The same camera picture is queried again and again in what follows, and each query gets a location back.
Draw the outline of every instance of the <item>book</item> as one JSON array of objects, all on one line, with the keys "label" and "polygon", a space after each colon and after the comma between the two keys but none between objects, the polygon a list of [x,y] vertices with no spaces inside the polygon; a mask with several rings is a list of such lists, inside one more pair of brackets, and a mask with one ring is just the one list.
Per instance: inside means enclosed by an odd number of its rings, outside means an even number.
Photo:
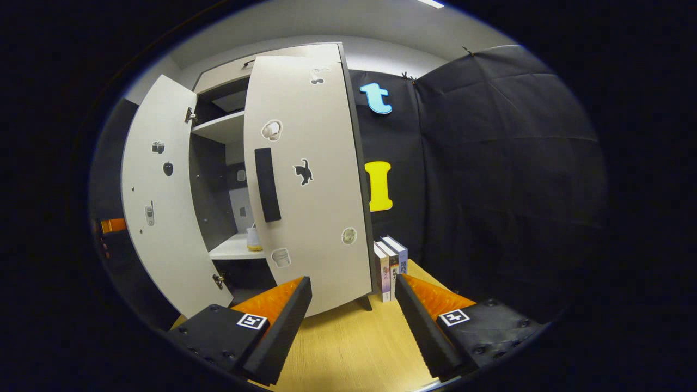
[{"label": "book", "polygon": [[380,290],[383,295],[383,302],[389,302],[390,296],[390,259],[373,241],[373,249],[375,254],[375,263],[378,271],[378,281],[380,282]]},{"label": "book", "polygon": [[408,251],[406,247],[395,241],[391,236],[384,236],[383,242],[387,244],[399,256],[399,273],[406,272],[406,260],[408,259]]},{"label": "book", "polygon": [[399,256],[384,242],[378,241],[377,246],[390,259],[390,301],[395,299],[395,285],[397,284],[397,272],[399,271]]}]

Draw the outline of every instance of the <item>wooden table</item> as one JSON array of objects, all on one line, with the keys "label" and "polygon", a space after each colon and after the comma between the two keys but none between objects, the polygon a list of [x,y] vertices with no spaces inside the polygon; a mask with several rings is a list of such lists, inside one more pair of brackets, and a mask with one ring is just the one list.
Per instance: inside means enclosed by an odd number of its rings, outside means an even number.
[{"label": "wooden table", "polygon": [[[409,275],[446,288],[408,261]],[[416,391],[429,375],[397,300],[369,297],[366,311],[352,301],[302,321],[271,391]],[[183,322],[181,317],[173,328]]]}]

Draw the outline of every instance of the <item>black handle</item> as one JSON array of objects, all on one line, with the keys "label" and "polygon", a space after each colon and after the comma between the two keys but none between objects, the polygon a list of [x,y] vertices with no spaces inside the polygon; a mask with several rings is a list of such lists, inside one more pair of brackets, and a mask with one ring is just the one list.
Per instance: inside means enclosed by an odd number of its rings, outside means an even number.
[{"label": "black handle", "polygon": [[261,198],[261,210],[266,222],[281,220],[281,211],[278,209],[278,196],[276,196],[276,182],[273,179],[273,161],[271,160],[271,148],[254,149],[256,161],[256,179],[259,182],[259,197]]}]

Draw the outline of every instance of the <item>open cabinet door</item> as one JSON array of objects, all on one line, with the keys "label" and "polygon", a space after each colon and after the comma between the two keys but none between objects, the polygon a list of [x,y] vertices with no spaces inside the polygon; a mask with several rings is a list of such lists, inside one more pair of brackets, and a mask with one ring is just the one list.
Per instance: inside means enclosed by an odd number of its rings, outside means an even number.
[{"label": "open cabinet door", "polygon": [[[185,119],[196,100],[191,90],[160,76],[133,118],[121,166],[123,211],[133,246],[155,285],[185,317],[232,301],[225,285],[213,280],[217,271],[191,196],[192,122]],[[164,146],[161,153],[154,143]]]},{"label": "open cabinet door", "polygon": [[244,132],[252,212],[276,283],[310,277],[306,316],[368,294],[372,240],[341,62],[258,56]]}]

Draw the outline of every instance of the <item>white shelf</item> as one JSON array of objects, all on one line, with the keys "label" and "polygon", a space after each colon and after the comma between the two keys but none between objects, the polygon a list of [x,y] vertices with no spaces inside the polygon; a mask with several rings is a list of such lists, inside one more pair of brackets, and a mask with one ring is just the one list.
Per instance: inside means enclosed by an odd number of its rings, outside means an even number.
[{"label": "white shelf", "polygon": [[241,142],[244,135],[245,111],[235,112],[195,126],[191,133],[218,143]]},{"label": "white shelf", "polygon": [[247,233],[237,233],[209,252],[212,260],[264,259],[263,250],[247,248]]}]

